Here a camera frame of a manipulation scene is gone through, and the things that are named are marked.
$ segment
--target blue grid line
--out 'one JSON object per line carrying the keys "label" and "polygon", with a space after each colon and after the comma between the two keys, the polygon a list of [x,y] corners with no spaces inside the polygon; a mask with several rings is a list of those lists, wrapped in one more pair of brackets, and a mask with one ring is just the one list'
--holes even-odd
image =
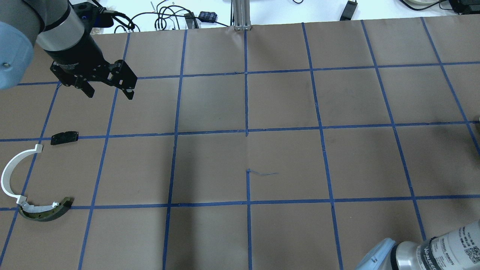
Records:
{"label": "blue grid line", "polygon": [[[480,194],[470,195],[433,195],[417,196],[416,200],[447,200],[447,199],[480,199]],[[336,198],[335,203],[346,202],[384,202],[384,201],[410,201],[412,197],[365,197],[365,198]],[[292,200],[256,200],[256,201],[225,201],[206,203],[160,203],[160,204],[131,204],[131,205],[96,205],[95,209],[136,209],[136,208],[192,208],[192,207],[215,207],[231,205],[273,205],[273,204],[306,204],[306,203],[330,203],[330,199],[292,199]],[[86,210],[90,206],[72,206],[71,210]],[[2,211],[15,211],[17,208],[0,208]]]}
{"label": "blue grid line", "polygon": [[[472,65],[472,64],[480,64],[480,61],[450,62],[450,63],[442,63],[441,65]],[[440,64],[438,63],[380,65],[378,66],[378,68],[426,67],[426,66],[439,66],[439,65]],[[354,66],[354,67],[314,68],[313,71],[369,69],[369,68],[375,68],[375,67],[374,66]],[[304,71],[310,71],[310,69],[289,69],[289,70],[250,71],[250,72],[245,71],[245,72],[227,72],[227,73],[211,73],[211,74],[187,74],[187,75],[183,75],[183,77],[230,76],[230,75],[239,75],[239,74],[268,74],[268,73],[288,73],[288,72],[304,72]],[[180,75],[138,77],[139,80],[167,79],[167,78],[180,78]],[[56,83],[57,82],[20,83],[20,84],[17,84],[17,86],[54,85]]]}
{"label": "blue grid line", "polygon": [[390,110],[390,104],[388,103],[388,98],[387,98],[387,94],[385,92],[382,77],[380,76],[380,70],[378,69],[378,64],[377,64],[377,61],[375,59],[375,54],[373,53],[372,44],[370,43],[370,38],[368,37],[368,32],[367,32],[367,28],[365,27],[365,23],[364,23],[363,20],[361,20],[360,22],[361,22],[361,25],[362,25],[362,28],[363,28],[363,32],[365,34],[365,39],[367,40],[368,49],[369,49],[370,54],[372,56],[373,65],[375,66],[375,71],[377,73],[378,83],[380,84],[380,89],[382,90],[382,95],[383,95],[384,100],[385,100],[385,106],[386,106],[387,111],[388,111],[388,116],[390,117],[390,122],[392,124],[392,129],[393,129],[393,133],[395,135],[396,145],[398,147],[398,152],[399,152],[400,158],[402,160],[403,170],[405,171],[405,177],[407,178],[408,188],[410,190],[410,195],[411,195],[411,199],[412,199],[412,202],[413,202],[413,207],[415,209],[415,214],[417,215],[417,220],[418,220],[418,223],[419,223],[421,236],[422,236],[423,240],[426,240],[425,230],[423,228],[423,223],[422,223],[421,216],[420,216],[420,210],[419,210],[419,207],[418,207],[418,204],[417,204],[417,200],[415,198],[415,192],[413,190],[412,182],[411,182],[411,179],[410,179],[410,174],[408,172],[407,162],[405,161],[405,156],[403,154],[402,145],[400,144],[400,138],[399,138],[397,130],[396,130],[396,124],[395,124],[395,121],[394,121],[394,118],[393,118],[393,115],[392,115],[392,111]]}
{"label": "blue grid line", "polygon": [[[45,117],[45,122],[43,124],[42,132],[40,134],[40,138],[38,139],[39,144],[42,142],[41,138],[43,137],[43,134],[45,133],[45,130],[47,128],[47,123],[48,123],[48,120],[50,118],[50,114],[52,112],[53,103],[55,102],[55,98],[57,97],[57,93],[58,93],[58,90],[59,90],[60,85],[61,85],[60,82],[56,82],[56,84],[57,84],[57,87],[55,88],[55,92],[53,93],[52,101],[50,103],[50,107],[49,107],[47,115]],[[24,186],[22,188],[21,195],[25,194],[25,190],[27,189],[27,186],[28,186],[28,181],[30,180],[30,176],[32,175],[33,166],[35,165],[35,160],[36,160],[36,154],[33,155],[32,162],[30,163],[30,168],[28,169],[28,174],[27,174],[27,177],[25,179],[25,183],[24,183]],[[13,218],[12,218],[12,222],[10,224],[10,228],[8,230],[7,238],[5,239],[5,243],[3,245],[3,249],[2,249],[2,252],[1,252],[1,255],[0,255],[0,266],[3,262],[3,258],[5,257],[5,252],[7,251],[7,246],[8,246],[8,243],[10,241],[10,237],[12,236],[13,227],[15,226],[17,216],[18,216],[18,209],[15,208],[15,213],[13,214]]]}
{"label": "blue grid line", "polygon": [[246,172],[247,178],[247,237],[248,237],[248,269],[253,269],[252,263],[252,205],[250,203],[250,169]]}
{"label": "blue grid line", "polygon": [[[179,115],[180,115],[180,100],[181,100],[181,87],[182,87],[182,82],[183,82],[183,67],[185,63],[185,49],[187,47],[187,33],[188,31],[185,30],[185,33],[183,35],[183,48],[182,48],[182,53],[181,53],[181,65],[180,65],[180,78],[179,78],[179,91],[178,91],[178,96],[177,96],[177,112],[175,114],[175,139],[173,143],[173,155],[172,155],[172,168],[170,171],[170,186],[168,188],[168,204],[170,205],[172,203],[172,195],[173,195],[173,179],[175,176],[175,161],[177,158],[177,142],[178,142],[178,136],[179,136]],[[168,233],[170,230],[170,214],[171,214],[171,207],[167,208],[167,216],[165,220],[165,236],[164,236],[164,242],[163,242],[163,270],[166,268],[167,264],[167,247],[168,247]]]}
{"label": "blue grid line", "polygon": [[245,136],[248,136],[248,48],[247,48],[247,32],[243,31],[243,57],[245,58]]}
{"label": "blue grid line", "polygon": [[[313,66],[312,66],[312,56],[310,54],[310,46],[308,44],[308,38],[307,38],[307,31],[305,30],[305,23],[301,23],[301,27],[303,29],[303,37],[305,38],[305,47],[307,49],[307,55],[308,55],[308,64],[310,67],[310,77],[312,78],[312,89],[313,89],[313,99],[315,101],[315,109],[317,112],[317,120],[318,120],[318,126],[323,127],[322,125],[322,118],[320,117],[320,110],[318,108],[318,98],[317,98],[317,89],[315,86],[315,77],[313,76]],[[342,260],[342,251],[340,248],[340,239],[338,236],[338,227],[337,227],[337,222],[336,222],[336,213],[335,213],[335,199],[333,196],[333,190],[332,190],[332,182],[330,179],[330,170],[328,169],[328,158],[327,158],[327,152],[325,148],[325,139],[324,139],[324,130],[323,128],[320,128],[320,141],[322,144],[322,153],[323,153],[323,158],[324,158],[324,165],[325,165],[325,174],[327,177],[327,185],[328,185],[328,195],[330,199],[330,205],[331,205],[331,212],[332,212],[332,223],[333,223],[333,229],[334,229],[334,234],[335,234],[335,244],[336,244],[336,253],[338,256],[338,265],[340,266],[340,270],[343,270],[343,260]]]}
{"label": "blue grid line", "polygon": [[[457,96],[456,93],[455,93],[455,90],[454,90],[454,88],[453,88],[452,82],[450,82],[450,79],[448,78],[447,71],[445,70],[444,64],[442,63],[442,60],[440,59],[440,55],[438,54],[438,51],[437,51],[437,48],[435,47],[435,44],[434,44],[433,39],[432,39],[432,36],[430,35],[430,32],[428,31],[428,28],[427,28],[427,25],[426,25],[426,23],[425,23],[425,20],[423,19],[423,17],[421,17],[420,19],[421,19],[421,23],[423,24],[423,28],[425,29],[425,32],[427,32],[428,39],[429,39],[429,41],[430,41],[430,44],[432,45],[433,51],[435,52],[435,56],[437,57],[438,63],[440,64],[440,68],[442,69],[442,72],[443,72],[443,74],[444,74],[445,80],[446,80],[447,83],[448,83],[448,87],[450,88],[450,91],[452,92],[452,95],[453,95],[453,97],[454,97],[454,99],[455,99],[455,102],[456,102],[456,104],[457,104],[457,106],[458,106],[458,109],[459,109],[460,112],[462,113],[463,120],[464,120],[465,122],[468,122],[467,115],[466,115],[465,112],[463,111],[462,105],[460,104],[460,100],[458,99],[458,96]],[[478,144],[478,142],[477,142],[477,139],[475,138],[475,135],[473,134],[472,127],[471,127],[469,124],[466,124],[466,125],[467,125],[468,132],[470,133],[470,137],[472,138],[473,144],[475,145],[475,148],[477,149],[477,153],[480,155],[480,147],[479,147],[479,144]]]}
{"label": "blue grid line", "polygon": [[[458,122],[433,122],[433,123],[395,123],[395,126],[427,126],[427,125],[463,125],[463,124],[479,124],[479,121],[458,121]],[[370,128],[370,127],[391,127],[392,124],[359,124],[359,125],[334,125],[324,126],[323,129],[348,129],[348,128]],[[254,128],[249,129],[248,132],[269,132],[269,131],[292,131],[292,130],[318,130],[318,126],[306,126],[306,127],[279,127],[279,128]],[[244,129],[232,129],[232,130],[209,130],[209,131],[187,131],[178,132],[179,135],[201,135],[201,134],[221,134],[221,133],[245,133]],[[156,136],[174,136],[175,133],[139,133],[139,134],[118,134],[109,135],[109,138],[130,138],[130,137],[156,137]],[[91,136],[79,136],[79,140],[85,139],[105,139],[106,135],[91,135]],[[23,142],[23,141],[47,141],[50,137],[43,138],[18,138],[18,139],[0,139],[2,142]]]}
{"label": "blue grid line", "polygon": [[[128,49],[129,42],[130,42],[130,33],[127,34],[127,41],[125,42],[125,49],[123,51],[123,60],[125,60],[125,58],[127,56],[127,49]],[[107,133],[106,133],[106,137],[105,137],[105,144],[103,145],[102,157],[100,158],[100,165],[98,167],[98,173],[97,173],[97,176],[96,176],[95,187],[94,187],[93,195],[92,195],[92,202],[90,204],[90,210],[88,212],[87,225],[86,225],[86,228],[85,228],[85,235],[84,235],[84,239],[83,239],[83,243],[82,243],[82,250],[80,252],[80,259],[79,259],[79,262],[78,262],[78,270],[82,269],[82,265],[83,265],[83,262],[84,262],[85,248],[86,248],[86,244],[87,244],[88,233],[90,232],[90,224],[92,223],[92,215],[93,215],[93,211],[94,211],[96,195],[97,195],[97,192],[98,192],[98,185],[100,184],[100,178],[101,178],[101,175],[102,175],[103,163],[105,161],[105,154],[107,152],[108,139],[109,139],[110,130],[111,130],[111,127],[112,127],[113,113],[115,111],[115,104],[117,102],[118,92],[119,92],[118,88],[115,88],[115,93],[113,95],[113,100],[112,100],[112,107],[111,107],[111,110],[110,110],[110,118],[108,120]]]}

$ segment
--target metal post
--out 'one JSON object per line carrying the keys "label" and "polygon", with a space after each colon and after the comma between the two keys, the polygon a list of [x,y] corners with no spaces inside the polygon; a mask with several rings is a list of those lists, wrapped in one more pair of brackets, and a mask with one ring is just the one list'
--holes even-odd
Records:
{"label": "metal post", "polygon": [[250,30],[250,0],[232,0],[235,31]]}

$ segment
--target white curved bracket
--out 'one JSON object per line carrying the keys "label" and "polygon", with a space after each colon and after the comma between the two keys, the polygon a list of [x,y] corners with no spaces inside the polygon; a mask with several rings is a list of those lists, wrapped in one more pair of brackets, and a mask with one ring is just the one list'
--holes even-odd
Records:
{"label": "white curved bracket", "polygon": [[5,166],[5,169],[3,169],[3,173],[1,174],[1,188],[5,194],[7,194],[10,197],[14,197],[17,199],[17,204],[23,204],[26,202],[27,197],[22,196],[22,195],[16,195],[13,193],[12,189],[10,188],[10,177],[12,176],[13,169],[26,157],[36,154],[36,153],[41,153],[43,150],[43,145],[35,145],[34,149],[26,150],[15,157],[13,157],[12,160],[10,160],[7,163],[7,166]]}

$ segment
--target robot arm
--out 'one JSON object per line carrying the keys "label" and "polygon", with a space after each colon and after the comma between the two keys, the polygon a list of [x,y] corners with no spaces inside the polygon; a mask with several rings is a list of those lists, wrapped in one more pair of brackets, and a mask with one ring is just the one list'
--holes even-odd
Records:
{"label": "robot arm", "polygon": [[110,12],[68,0],[0,0],[0,89],[17,85],[33,58],[33,44],[52,57],[51,71],[65,86],[92,97],[88,81],[118,87],[132,99],[137,76],[123,60],[108,63],[92,39],[95,27],[110,27]]}

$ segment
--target light blue cap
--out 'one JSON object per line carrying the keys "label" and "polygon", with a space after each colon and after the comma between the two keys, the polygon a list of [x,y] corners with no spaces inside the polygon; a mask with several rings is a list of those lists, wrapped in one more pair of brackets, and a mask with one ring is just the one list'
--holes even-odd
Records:
{"label": "light blue cap", "polygon": [[394,245],[395,241],[385,238],[363,258],[355,270],[378,270]]}
{"label": "light blue cap", "polygon": [[33,46],[17,28],[0,22],[0,89],[19,84],[33,59]]}

